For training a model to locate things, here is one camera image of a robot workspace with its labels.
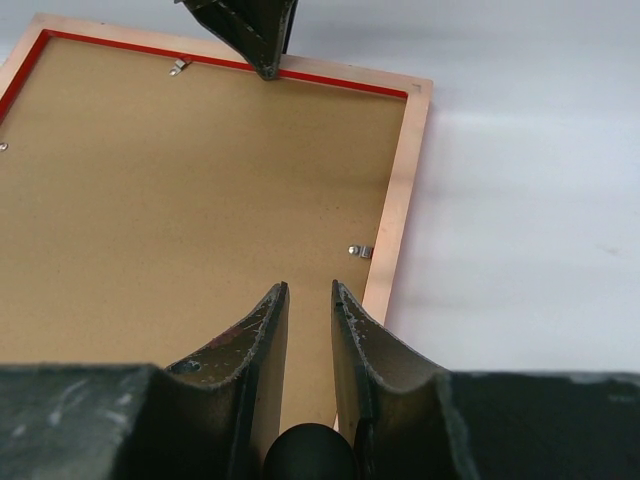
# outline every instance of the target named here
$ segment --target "metal clip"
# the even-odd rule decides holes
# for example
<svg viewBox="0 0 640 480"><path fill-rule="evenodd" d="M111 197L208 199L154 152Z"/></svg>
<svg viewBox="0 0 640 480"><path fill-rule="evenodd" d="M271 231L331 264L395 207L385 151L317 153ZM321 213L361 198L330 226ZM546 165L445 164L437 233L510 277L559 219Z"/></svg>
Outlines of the metal clip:
<svg viewBox="0 0 640 480"><path fill-rule="evenodd" d="M349 247L349 255L370 259L371 257L373 257L373 247L367 247L364 245L351 245Z"/></svg>
<svg viewBox="0 0 640 480"><path fill-rule="evenodd" d="M187 68L189 66L189 63L190 62L187 62L186 60L182 60L179 58L178 60L176 60L176 63L173 66L173 68L169 71L169 75L171 75L172 77L175 77L180 72L182 72L185 68Z"/></svg>

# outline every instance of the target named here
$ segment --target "white table surface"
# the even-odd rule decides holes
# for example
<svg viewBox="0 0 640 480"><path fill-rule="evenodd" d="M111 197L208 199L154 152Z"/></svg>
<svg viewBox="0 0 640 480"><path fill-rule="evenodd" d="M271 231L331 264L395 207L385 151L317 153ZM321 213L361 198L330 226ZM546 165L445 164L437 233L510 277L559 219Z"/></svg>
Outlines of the white table surface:
<svg viewBox="0 0 640 480"><path fill-rule="evenodd" d="M0 62L38 11L210 38L172 0L0 3ZM418 351L640 371L639 23L633 0L300 0L291 53L436 83L389 321Z"/></svg>

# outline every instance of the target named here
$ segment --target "red frame edge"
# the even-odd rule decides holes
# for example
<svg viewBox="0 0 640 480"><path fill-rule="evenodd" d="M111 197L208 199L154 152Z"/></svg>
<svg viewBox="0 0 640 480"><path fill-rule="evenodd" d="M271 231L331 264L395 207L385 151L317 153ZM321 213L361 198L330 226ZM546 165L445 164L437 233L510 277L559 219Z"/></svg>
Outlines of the red frame edge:
<svg viewBox="0 0 640 480"><path fill-rule="evenodd" d="M38 62L40 55L46 48L47 43L49 43L49 40L53 37L64 38L67 40L75 40L75 41L84 42L84 43L91 43L94 45L102 45L105 47L120 48L123 50L131 50L135 52L148 53L148 54L159 55L163 57L182 58L192 62L203 63L207 65L217 65L217 66L228 67L228 68L235 68L237 70L245 70L245 71L253 70L253 68L247 63L234 62L232 60L223 60L220 58L205 57L202 55L191 55L191 54L186 54L184 52L175 52L172 50L164 50L161 48L145 47L143 45L135 45L132 43L117 42L114 40L105 40L102 38L89 37L86 35L78 35L75 33L43 29L40 35L38 36L37 40L33 44L33 47L31 48L31 50L29 50L29 53L27 54L26 58L22 62L22 65L20 65L20 68L18 69L16 75L13 77L13 80L9 84L7 91L0 98L0 123L4 120L14 100L18 97L20 90L22 89L27 79L29 78L29 75L33 71L33 68L35 67L36 63ZM402 99L407 99L409 96L407 92L402 90L395 90L393 88L369 85L366 83L352 82L349 80L340 80L340 79L331 78L331 77L323 77L320 75L312 75L309 73L301 73L293 70L281 70L280 77L290 78L293 80L302 80L306 82L319 83L323 85L330 85L334 87L348 88L351 90L360 90L368 93L377 93L381 95L387 95L387 96L402 98Z"/></svg>

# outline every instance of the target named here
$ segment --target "wooden frame border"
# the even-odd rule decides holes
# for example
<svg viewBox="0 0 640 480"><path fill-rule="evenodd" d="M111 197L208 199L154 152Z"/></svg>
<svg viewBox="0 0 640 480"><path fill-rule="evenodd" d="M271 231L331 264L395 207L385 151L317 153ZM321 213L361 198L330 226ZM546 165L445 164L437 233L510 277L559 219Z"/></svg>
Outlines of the wooden frame border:
<svg viewBox="0 0 640 480"><path fill-rule="evenodd" d="M52 37L251 70L239 54L222 42L37 14L0 68L0 123ZM420 158L433 83L421 78L291 55L282 57L281 69L281 76L285 78L406 98L402 128L363 299L367 312L384 324Z"/></svg>

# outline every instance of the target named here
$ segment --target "picture frame back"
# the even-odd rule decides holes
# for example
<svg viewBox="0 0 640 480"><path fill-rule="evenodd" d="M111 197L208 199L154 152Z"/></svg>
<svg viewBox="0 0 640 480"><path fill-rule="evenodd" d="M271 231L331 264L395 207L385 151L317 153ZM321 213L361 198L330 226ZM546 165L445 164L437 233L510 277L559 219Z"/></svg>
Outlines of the picture frame back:
<svg viewBox="0 0 640 480"><path fill-rule="evenodd" d="M0 362L167 365L286 281L281 426L333 424L330 282L385 322L432 82L281 66L34 18L0 69Z"/></svg>

